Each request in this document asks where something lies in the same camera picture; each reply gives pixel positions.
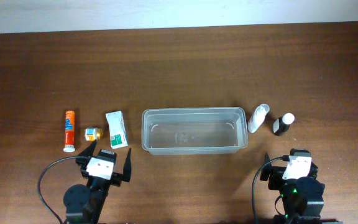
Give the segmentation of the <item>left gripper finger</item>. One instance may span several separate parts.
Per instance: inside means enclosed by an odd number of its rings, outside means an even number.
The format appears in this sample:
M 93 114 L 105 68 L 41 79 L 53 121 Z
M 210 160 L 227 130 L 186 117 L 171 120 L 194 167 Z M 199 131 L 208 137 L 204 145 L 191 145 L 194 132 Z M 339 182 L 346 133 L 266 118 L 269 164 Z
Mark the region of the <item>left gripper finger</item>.
M 96 145 L 97 145 L 97 140 L 94 140 L 86 149 L 80 152 L 78 156 L 91 157 L 94 153 Z
M 132 149 L 129 148 L 123 167 L 122 181 L 124 182 L 130 182 L 131 180 L 131 175 L 132 175 L 131 151 Z

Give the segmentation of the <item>black bottle white cap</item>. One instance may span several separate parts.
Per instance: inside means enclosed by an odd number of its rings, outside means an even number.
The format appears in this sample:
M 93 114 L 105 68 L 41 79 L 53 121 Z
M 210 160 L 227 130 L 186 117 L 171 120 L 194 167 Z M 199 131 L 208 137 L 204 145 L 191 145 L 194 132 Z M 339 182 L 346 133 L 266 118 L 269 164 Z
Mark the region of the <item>black bottle white cap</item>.
M 276 136 L 281 136 L 288 131 L 290 125 L 295 121 L 295 116 L 292 113 L 286 113 L 279 117 L 273 124 L 273 133 Z

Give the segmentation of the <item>orange tablet tube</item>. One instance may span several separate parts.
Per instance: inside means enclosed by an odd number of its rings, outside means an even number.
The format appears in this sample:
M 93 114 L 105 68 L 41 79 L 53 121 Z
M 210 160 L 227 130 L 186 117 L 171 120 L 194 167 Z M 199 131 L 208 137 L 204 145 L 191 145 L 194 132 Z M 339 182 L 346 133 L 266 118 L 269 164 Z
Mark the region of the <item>orange tablet tube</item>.
M 75 151 L 75 112 L 71 110 L 65 112 L 65 142 L 63 151 Z

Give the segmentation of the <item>white spray bottle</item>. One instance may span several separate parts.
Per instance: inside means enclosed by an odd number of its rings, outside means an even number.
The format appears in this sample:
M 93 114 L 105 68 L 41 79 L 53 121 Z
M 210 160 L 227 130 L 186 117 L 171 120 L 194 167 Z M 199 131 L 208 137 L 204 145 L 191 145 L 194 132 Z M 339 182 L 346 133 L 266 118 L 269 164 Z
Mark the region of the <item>white spray bottle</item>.
M 262 125 L 262 123 L 265 121 L 265 117 L 270 111 L 270 107 L 268 104 L 261 104 L 258 107 L 256 107 L 254 113 L 248 120 L 248 131 L 250 133 L 255 133 L 256 130 L 259 129 L 259 127 Z

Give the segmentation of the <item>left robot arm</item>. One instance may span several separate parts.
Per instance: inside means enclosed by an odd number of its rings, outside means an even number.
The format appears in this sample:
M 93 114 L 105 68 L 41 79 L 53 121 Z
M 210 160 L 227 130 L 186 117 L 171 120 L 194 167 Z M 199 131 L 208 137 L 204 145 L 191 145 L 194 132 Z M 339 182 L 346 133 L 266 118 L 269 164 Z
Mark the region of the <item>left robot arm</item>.
M 132 174 L 131 151 L 128 151 L 123 173 L 114 171 L 117 154 L 100 150 L 94 155 L 97 141 L 93 141 L 76 157 L 85 185 L 71 186 L 63 196 L 67 223 L 97 223 L 111 186 L 129 182 Z

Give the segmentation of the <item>white green medicine box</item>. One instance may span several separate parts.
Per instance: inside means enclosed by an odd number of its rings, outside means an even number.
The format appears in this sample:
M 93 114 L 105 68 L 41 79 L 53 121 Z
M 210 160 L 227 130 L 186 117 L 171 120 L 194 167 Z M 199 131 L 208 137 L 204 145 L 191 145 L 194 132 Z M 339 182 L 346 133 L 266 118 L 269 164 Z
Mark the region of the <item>white green medicine box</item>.
M 106 113 L 109 126 L 109 138 L 112 149 L 128 146 L 126 127 L 122 111 Z

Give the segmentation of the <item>small gold-capped jar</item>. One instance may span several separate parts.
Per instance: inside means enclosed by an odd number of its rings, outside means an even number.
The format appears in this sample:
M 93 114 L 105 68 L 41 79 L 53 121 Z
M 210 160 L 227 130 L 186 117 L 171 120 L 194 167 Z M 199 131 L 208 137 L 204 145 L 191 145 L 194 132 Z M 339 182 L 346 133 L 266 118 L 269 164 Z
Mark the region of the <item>small gold-capped jar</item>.
M 86 128 L 84 136 L 86 141 L 100 140 L 103 137 L 103 130 L 96 127 Z

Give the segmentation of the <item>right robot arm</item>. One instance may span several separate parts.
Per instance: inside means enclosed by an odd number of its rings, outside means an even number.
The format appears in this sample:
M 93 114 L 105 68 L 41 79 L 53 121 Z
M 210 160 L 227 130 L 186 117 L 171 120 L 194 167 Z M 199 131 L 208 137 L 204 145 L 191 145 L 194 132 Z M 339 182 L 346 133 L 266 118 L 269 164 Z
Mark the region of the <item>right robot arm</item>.
M 291 149 L 289 155 L 275 159 L 264 155 L 260 180 L 279 192 L 277 200 L 284 209 L 273 217 L 273 223 L 319 223 L 325 185 L 317 174 L 318 167 L 306 149 Z

